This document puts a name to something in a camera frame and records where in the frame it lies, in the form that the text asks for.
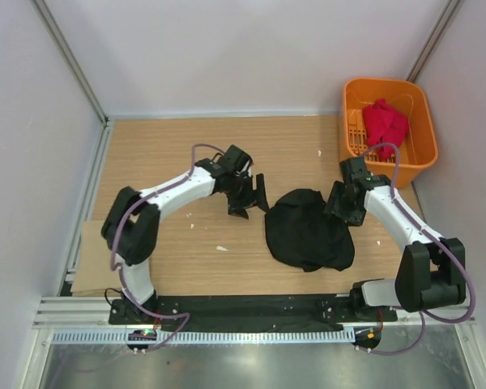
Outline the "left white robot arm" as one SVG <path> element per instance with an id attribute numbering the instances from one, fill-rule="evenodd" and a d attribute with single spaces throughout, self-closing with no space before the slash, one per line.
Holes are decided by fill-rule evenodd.
<path id="1" fill-rule="evenodd" d="M 193 158 L 189 169 L 163 184 L 143 190 L 122 188 L 100 230 L 110 251 L 110 268 L 119 274 L 127 314 L 139 324 L 161 318 L 151 282 L 149 258 L 160 223 L 199 199 L 223 194 L 228 214 L 248 218 L 248 209 L 268 212 L 263 174 L 253 175 L 251 156 L 236 145 L 216 149 L 212 158 Z"/>

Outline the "black t shirt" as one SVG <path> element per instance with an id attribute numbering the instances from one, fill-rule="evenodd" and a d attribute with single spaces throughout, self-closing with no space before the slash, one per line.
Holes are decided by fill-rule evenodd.
<path id="1" fill-rule="evenodd" d="M 311 189 L 295 189 L 278 199 L 264 216 L 272 257 L 305 272 L 349 268 L 355 258 L 352 235 L 341 219 L 324 213 L 325 207 L 322 194 Z"/>

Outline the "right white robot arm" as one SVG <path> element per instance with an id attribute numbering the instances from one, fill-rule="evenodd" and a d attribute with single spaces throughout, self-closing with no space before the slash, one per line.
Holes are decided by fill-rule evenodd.
<path id="1" fill-rule="evenodd" d="M 428 227 L 386 175 L 368 171 L 364 157 L 348 158 L 339 167 L 342 178 L 332 187 L 325 213 L 353 227 L 374 216 L 402 254 L 395 278 L 353 285 L 357 296 L 348 302 L 352 317 L 366 321 L 379 306 L 417 312 L 464 303 L 466 250 L 461 241 Z"/>

